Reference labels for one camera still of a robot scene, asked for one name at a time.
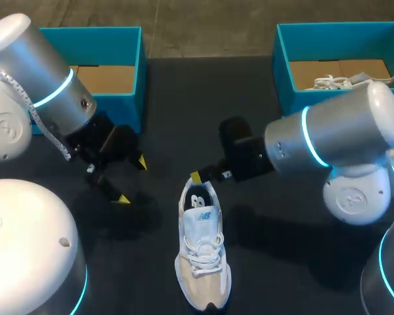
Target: black table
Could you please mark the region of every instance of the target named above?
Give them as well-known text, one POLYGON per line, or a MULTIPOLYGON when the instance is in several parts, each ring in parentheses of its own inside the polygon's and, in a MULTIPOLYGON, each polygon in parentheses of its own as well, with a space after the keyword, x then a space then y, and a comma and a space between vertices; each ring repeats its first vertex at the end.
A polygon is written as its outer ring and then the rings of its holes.
MULTIPOLYGON (((129 211, 110 211, 84 183, 85 165, 66 163, 42 136, 24 156, 0 165, 0 178, 41 184, 72 210, 93 315, 192 314, 174 271, 183 186, 191 171, 221 157, 223 119, 244 116, 261 134, 280 117, 270 57, 149 60, 147 103, 141 143, 148 171, 108 170, 137 193, 129 211)), ((340 224, 322 202, 325 176, 213 183, 232 270, 227 314, 362 314, 362 266, 394 219, 394 202, 377 224, 340 224)))

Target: new balance logo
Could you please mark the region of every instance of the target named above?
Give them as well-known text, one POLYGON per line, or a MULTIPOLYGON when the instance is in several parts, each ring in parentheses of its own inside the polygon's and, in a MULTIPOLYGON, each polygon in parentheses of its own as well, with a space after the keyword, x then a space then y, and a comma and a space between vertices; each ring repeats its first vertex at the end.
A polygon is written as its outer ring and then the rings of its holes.
POLYGON ((204 203, 204 199, 202 197, 197 197, 196 195, 191 196, 191 206, 193 208, 204 207, 206 204, 204 203))
POLYGON ((211 214, 210 212, 200 213, 200 215, 197 218, 197 221, 210 219, 210 214, 211 214))

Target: white sneaker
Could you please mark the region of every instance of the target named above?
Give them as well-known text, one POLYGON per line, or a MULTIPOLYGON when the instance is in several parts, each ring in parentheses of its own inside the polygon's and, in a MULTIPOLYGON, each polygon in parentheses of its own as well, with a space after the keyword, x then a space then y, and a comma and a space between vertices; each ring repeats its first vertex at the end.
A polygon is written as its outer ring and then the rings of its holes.
POLYGON ((223 308, 232 285, 223 245, 222 211, 213 186, 186 183, 179 201, 179 254, 175 271, 197 310, 223 308))
POLYGON ((351 84, 353 84, 353 85, 362 83, 364 81, 372 80, 373 82, 383 82, 386 85, 388 85, 388 87, 394 88, 394 76, 390 77, 389 79, 376 79, 374 77, 370 77, 366 73, 360 73, 360 74, 354 75, 349 80, 350 80, 351 84))
POLYGON ((314 87, 307 90, 343 90, 343 89, 355 89, 364 84, 371 82, 383 82, 388 87, 394 88, 394 76, 389 79, 376 79, 370 77, 366 73, 360 73, 353 77, 333 77, 332 75, 326 75, 326 77, 319 77, 314 81, 314 87))

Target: screw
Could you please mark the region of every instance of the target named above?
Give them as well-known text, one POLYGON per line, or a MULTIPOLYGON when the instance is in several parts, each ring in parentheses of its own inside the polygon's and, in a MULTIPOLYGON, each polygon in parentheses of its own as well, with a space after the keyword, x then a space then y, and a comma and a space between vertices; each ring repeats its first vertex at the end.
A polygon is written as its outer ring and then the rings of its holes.
POLYGON ((80 106, 83 108, 88 108, 89 103, 84 98, 82 98, 82 100, 80 101, 80 106))

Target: teal box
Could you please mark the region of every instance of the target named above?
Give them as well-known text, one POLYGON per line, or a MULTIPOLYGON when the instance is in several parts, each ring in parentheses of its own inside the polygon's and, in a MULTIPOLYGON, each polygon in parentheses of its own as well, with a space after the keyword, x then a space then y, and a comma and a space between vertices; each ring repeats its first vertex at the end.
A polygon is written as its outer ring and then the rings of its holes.
MULTIPOLYGON (((41 28, 41 32, 69 65, 134 66, 132 93, 93 94, 98 111, 116 125, 142 131, 146 86, 146 51, 142 29, 132 28, 41 28)), ((33 125, 33 133, 41 132, 33 125)))
POLYGON ((347 59, 382 59, 394 75, 394 22, 278 24, 273 75, 282 113, 287 116, 346 92, 297 90, 289 62, 347 59))

